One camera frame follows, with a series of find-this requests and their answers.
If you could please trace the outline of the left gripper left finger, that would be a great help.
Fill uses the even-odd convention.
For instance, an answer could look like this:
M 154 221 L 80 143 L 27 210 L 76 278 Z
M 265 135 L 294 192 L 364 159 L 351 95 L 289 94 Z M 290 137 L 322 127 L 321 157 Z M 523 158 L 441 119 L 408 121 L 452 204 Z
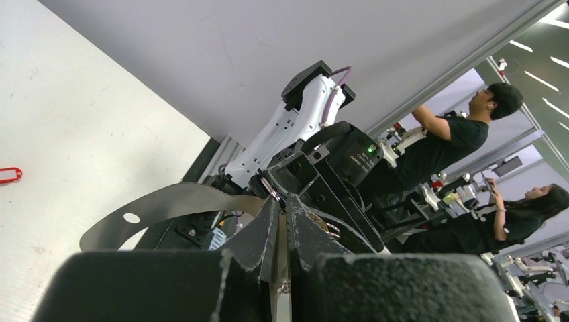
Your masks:
M 271 321 L 279 206 L 215 251 L 87 252 L 57 271 L 34 321 Z

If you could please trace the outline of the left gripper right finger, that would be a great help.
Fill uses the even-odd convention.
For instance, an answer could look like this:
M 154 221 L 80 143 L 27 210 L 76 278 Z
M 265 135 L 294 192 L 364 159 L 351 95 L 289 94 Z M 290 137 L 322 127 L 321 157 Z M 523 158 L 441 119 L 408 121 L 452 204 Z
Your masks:
M 460 254 L 354 254 L 286 203 L 293 321 L 516 321 L 487 264 Z

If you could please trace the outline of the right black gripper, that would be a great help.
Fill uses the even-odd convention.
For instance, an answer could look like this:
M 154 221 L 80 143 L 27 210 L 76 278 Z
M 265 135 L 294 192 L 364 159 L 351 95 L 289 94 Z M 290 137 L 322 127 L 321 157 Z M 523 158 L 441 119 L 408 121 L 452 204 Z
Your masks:
M 290 195 L 298 197 L 317 226 L 351 252 L 384 251 L 379 232 L 324 157 L 317 162 L 302 152 L 278 157 L 249 180 L 248 190 L 258 197 L 274 197 L 282 208 Z

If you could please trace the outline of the red key tag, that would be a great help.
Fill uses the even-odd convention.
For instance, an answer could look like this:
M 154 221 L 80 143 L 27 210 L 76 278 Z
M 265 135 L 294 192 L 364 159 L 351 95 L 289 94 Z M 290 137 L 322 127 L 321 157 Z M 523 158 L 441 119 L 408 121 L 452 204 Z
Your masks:
M 23 171 L 18 167 L 1 168 L 0 184 L 11 184 L 21 180 Z

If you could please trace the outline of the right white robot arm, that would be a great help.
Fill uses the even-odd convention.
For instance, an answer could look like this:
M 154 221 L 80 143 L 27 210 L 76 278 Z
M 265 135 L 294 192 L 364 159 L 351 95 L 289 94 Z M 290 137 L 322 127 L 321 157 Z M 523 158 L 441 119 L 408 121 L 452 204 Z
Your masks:
M 294 76 L 265 128 L 207 183 L 232 194 L 274 197 L 281 205 L 297 197 L 331 239 L 352 252 L 381 252 L 384 242 L 366 215 L 358 185 L 384 153 L 363 131 L 338 121 L 355 94 L 350 67 L 335 72 L 323 61 Z

